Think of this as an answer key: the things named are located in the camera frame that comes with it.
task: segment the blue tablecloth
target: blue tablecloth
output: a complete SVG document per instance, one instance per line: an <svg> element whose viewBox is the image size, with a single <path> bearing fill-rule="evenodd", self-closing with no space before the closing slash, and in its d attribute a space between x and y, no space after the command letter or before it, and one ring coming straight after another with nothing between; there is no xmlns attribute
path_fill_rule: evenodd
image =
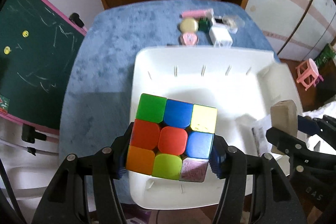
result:
<svg viewBox="0 0 336 224"><path fill-rule="evenodd" d="M213 8L215 15L238 15L245 26L233 34L233 47L272 47L238 5L204 0L159 0L121 6L99 14L72 68L60 123L60 162L70 153L91 155L122 135L129 124L134 61L149 46L178 45L183 11ZM198 32L199 44L209 36ZM115 181L119 201L133 203L128 176ZM88 194L92 185L88 183Z"/></svg>

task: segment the white plastic tray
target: white plastic tray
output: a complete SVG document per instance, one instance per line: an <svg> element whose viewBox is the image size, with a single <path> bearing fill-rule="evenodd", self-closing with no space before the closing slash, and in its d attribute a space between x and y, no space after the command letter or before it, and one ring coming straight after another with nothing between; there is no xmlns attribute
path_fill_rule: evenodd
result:
<svg viewBox="0 0 336 224"><path fill-rule="evenodd" d="M140 95L216 107L216 131L228 145L257 155L251 124L269 114L270 107L292 99L302 113L295 83L286 64L273 52L246 48L152 47L135 60L130 121L134 121ZM289 172L287 156L278 162ZM148 209L183 209L217 204L224 180L208 167L203 183L154 178L129 172L133 200ZM252 192L252 176L246 192Z"/></svg>

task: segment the white charger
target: white charger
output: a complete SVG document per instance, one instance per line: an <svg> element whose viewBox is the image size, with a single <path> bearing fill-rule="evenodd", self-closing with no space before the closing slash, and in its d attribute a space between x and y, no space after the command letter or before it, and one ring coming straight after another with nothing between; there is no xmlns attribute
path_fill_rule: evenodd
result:
<svg viewBox="0 0 336 224"><path fill-rule="evenodd" d="M231 47L232 37L225 26L219 26L219 24L212 25L209 30L211 42L214 47Z"/></svg>

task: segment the pink toy chair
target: pink toy chair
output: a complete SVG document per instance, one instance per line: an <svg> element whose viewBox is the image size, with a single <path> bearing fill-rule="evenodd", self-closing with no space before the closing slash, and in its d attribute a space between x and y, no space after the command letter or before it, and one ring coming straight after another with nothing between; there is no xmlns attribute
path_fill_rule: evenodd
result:
<svg viewBox="0 0 336 224"><path fill-rule="evenodd" d="M319 78L319 70L311 58L302 62L296 69L298 75L296 82L301 83L305 87L305 90L310 88Z"/></svg>

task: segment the green chalkboard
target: green chalkboard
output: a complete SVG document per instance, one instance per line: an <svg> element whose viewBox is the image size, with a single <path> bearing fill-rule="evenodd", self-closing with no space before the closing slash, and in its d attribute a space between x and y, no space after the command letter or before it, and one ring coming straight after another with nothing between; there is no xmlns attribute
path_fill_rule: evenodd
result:
<svg viewBox="0 0 336 224"><path fill-rule="evenodd" d="M43 1L7 0L0 12L0 94L10 100L9 114L59 129L83 38ZM9 54L5 47L10 47Z"/></svg>

